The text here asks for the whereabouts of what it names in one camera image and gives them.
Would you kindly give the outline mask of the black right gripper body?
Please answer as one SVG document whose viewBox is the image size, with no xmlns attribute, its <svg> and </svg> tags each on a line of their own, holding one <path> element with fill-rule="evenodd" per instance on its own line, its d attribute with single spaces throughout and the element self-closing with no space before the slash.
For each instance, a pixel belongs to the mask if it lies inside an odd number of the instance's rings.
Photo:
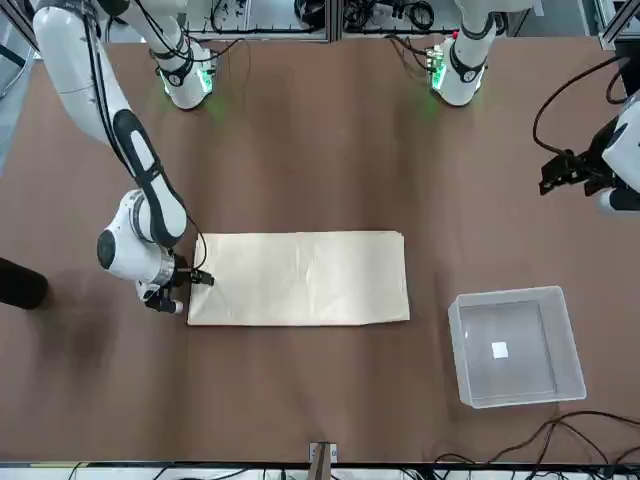
<svg viewBox="0 0 640 480">
<path fill-rule="evenodd" d="M 192 268 L 188 265 L 187 260 L 179 254 L 174 254 L 173 259 L 174 269 L 172 274 L 172 286 L 179 288 L 183 285 L 190 284 Z"/>
</svg>

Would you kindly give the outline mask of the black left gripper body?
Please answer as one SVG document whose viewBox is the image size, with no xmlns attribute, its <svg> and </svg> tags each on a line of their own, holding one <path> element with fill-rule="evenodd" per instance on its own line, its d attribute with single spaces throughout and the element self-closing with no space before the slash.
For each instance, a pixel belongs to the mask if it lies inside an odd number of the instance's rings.
<svg viewBox="0 0 640 480">
<path fill-rule="evenodd" d="M 588 175 L 609 175 L 611 168 L 603 159 L 603 152 L 608 146 L 617 125 L 617 117 L 602 126 L 592 137 L 589 147 L 581 154 Z"/>
</svg>

